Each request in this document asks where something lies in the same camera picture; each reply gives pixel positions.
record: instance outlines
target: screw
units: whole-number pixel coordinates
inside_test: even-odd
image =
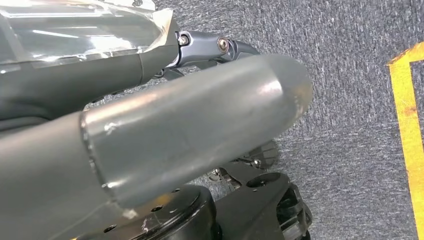
[[[218,39],[218,48],[221,52],[226,53],[228,51],[228,48],[229,48],[228,39],[221,36]]]
[[[189,44],[189,38],[186,35],[181,35],[178,37],[178,45],[184,46]]]
[[[253,161],[253,167],[255,167],[255,168],[260,168],[261,167],[261,164],[262,164],[262,162],[261,162],[261,160],[259,160],[259,159],[255,159],[254,161]]]
[[[218,176],[220,174],[220,170],[218,168],[215,168],[214,170],[212,170],[212,174]]]

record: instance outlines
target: mounting hole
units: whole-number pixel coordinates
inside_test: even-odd
[[[150,211],[151,211],[152,213],[154,213],[154,212],[156,212],[156,211],[161,210],[163,207],[164,207],[164,206],[159,205],[159,206],[156,206],[155,208],[153,208],[153,209],[152,209],[152,210],[150,210]]]
[[[112,231],[114,228],[116,228],[117,227],[117,225],[116,224],[114,224],[114,225],[111,225],[111,226],[108,226],[108,227],[106,227],[104,230],[103,230],[103,233],[107,233],[107,232],[110,232],[110,231]]]
[[[260,188],[277,181],[280,178],[280,173],[270,172],[259,175],[246,183],[249,188]]]

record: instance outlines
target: gray metal tube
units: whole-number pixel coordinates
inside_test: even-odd
[[[253,56],[85,112],[83,131],[102,185],[132,208],[278,136],[311,98],[296,60]]]
[[[131,209],[279,135],[311,96],[297,61],[254,56],[6,136],[1,236],[68,240],[131,218]]]

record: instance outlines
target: scratch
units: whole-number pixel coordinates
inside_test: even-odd
[[[141,226],[141,229],[143,229],[143,233],[147,233],[149,231],[149,228],[146,225],[147,225],[147,218],[144,219],[143,225]]]
[[[104,131],[106,132],[106,135],[109,136],[113,131],[115,131],[120,125],[122,124],[121,121],[118,121],[117,123],[109,122],[106,125],[104,125]]]

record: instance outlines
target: gray plastic housing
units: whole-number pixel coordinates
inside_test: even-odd
[[[311,98],[305,67],[260,55],[6,136],[2,238],[69,240],[131,221],[134,208],[278,136]]]
[[[84,1],[105,5],[100,1]],[[105,95],[144,84],[161,69],[172,63],[179,54],[176,32],[180,29],[173,18],[169,19],[170,23],[166,31],[160,33],[156,23],[144,17],[153,14],[152,11],[117,7],[115,11],[109,9],[113,14],[108,13],[98,17],[75,17],[75,9],[78,10],[84,6],[80,12],[87,14],[86,9],[89,9],[90,5],[66,4],[68,4],[66,1],[58,0],[50,5],[41,4],[28,8],[0,5],[0,10],[2,10],[0,14],[0,53],[2,54],[0,56],[0,138],[80,111],[87,103]],[[7,17],[5,10],[9,15],[12,13],[14,15]],[[49,15],[40,17],[40,13],[37,11],[41,13],[50,11],[52,16],[54,16],[53,13],[64,14],[64,11],[71,11],[69,14],[74,15],[71,17],[50,17]],[[79,28],[84,30],[84,32],[78,32],[81,36],[94,35],[96,31],[103,28],[103,30],[117,35],[126,36],[129,40],[132,39],[139,44],[145,43],[147,46],[154,41],[155,36],[167,35],[164,44],[158,44],[143,53],[137,53],[136,49],[131,49],[117,51],[113,56],[107,58],[97,57],[100,54],[63,56],[57,61],[51,62],[31,57],[35,56],[33,51],[37,49],[37,46],[49,50],[48,53],[51,55],[55,52],[54,50],[61,50],[60,46],[67,43],[61,39],[79,39],[66,37],[66,34],[58,36],[46,34],[59,31],[56,29],[75,32]],[[28,32],[32,33],[32,29],[43,34],[28,35]],[[131,30],[144,31],[134,33]],[[46,36],[46,38],[39,37],[40,39],[27,41],[23,39],[27,35],[29,37],[40,35]],[[72,49],[68,49],[67,52],[77,53],[79,49],[74,45],[79,42],[71,43],[67,47]]]

